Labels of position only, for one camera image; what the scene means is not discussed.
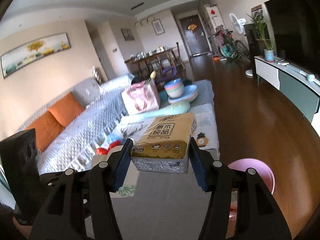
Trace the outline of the person's left hand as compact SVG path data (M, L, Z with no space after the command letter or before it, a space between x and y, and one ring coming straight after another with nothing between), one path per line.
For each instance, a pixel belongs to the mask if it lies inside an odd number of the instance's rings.
M1 204L1 239L29 239L32 226L20 225L13 209Z

